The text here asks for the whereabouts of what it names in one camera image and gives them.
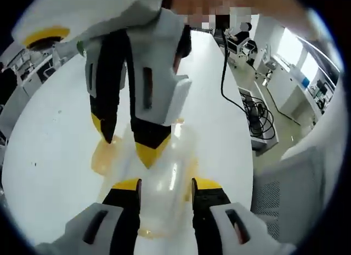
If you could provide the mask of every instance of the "window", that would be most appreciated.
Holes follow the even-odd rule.
[[[209,22],[202,22],[202,29],[210,29],[210,23]]]
[[[306,60],[302,65],[301,72],[304,73],[306,78],[312,82],[315,76],[317,75],[318,64],[314,60],[311,54],[307,54]]]
[[[277,54],[289,64],[296,65],[300,59],[302,48],[302,43],[297,37],[289,29],[284,29]]]

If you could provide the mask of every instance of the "chair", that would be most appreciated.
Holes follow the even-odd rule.
[[[17,86],[0,113],[0,132],[9,139],[15,124],[29,101],[23,87]]]
[[[324,165],[316,148],[254,173],[251,211],[279,242],[297,245],[322,211]]]
[[[261,49],[261,52],[263,53],[260,55],[258,54],[257,56],[257,61],[255,60],[253,64],[253,68],[256,70],[255,75],[256,79],[258,78],[257,75],[260,75],[264,78],[264,83],[263,85],[266,85],[266,83],[270,80],[268,75],[272,73],[276,69],[276,63],[275,60],[271,58],[271,47],[269,44],[266,44],[264,50]],[[261,73],[258,70],[262,68],[262,65],[265,69],[265,73]]]
[[[44,76],[48,79],[56,70],[67,62],[67,57],[61,58],[55,48],[53,48],[53,65],[44,71]]]

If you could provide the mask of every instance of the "white wall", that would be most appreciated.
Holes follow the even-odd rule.
[[[230,28],[233,28],[232,34],[240,32],[242,22],[251,22],[250,7],[231,7],[230,8]]]
[[[208,22],[210,22],[210,27],[216,27],[216,15],[209,15]]]
[[[278,51],[278,47],[280,44],[280,40],[284,34],[284,30],[285,28],[279,25],[279,23],[276,21],[273,27],[272,36],[269,41],[272,55],[275,55]]]
[[[296,64],[296,67],[298,69],[302,68],[302,66],[303,66],[303,64],[304,64],[304,62],[305,62],[305,60],[307,58],[307,54],[308,54],[307,50],[305,48],[302,48],[300,59],[298,60],[298,62]]]
[[[324,158],[326,205],[337,182],[347,142],[348,120],[342,80],[338,80],[333,98],[313,130],[297,145],[288,149],[282,158],[288,158],[309,147],[316,146]]]
[[[258,20],[259,20],[259,15],[251,15],[252,29],[250,30],[250,38],[254,38],[254,36],[256,34]]]
[[[257,23],[256,33],[253,38],[257,44],[258,49],[264,49],[267,43],[271,43],[271,38],[276,25],[278,25],[278,22],[273,18],[260,15]]]
[[[209,22],[202,22],[201,28],[202,29],[209,29],[210,28],[210,23]]]

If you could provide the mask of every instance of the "yellow ring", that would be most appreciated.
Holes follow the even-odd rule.
[[[28,47],[30,44],[48,37],[61,37],[61,39],[63,39],[68,36],[69,33],[70,30],[65,27],[53,26],[30,34],[22,43]]]

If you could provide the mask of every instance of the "office chair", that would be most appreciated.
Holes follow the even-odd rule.
[[[251,211],[279,242],[298,245],[322,211],[324,165],[316,148],[254,172]]]

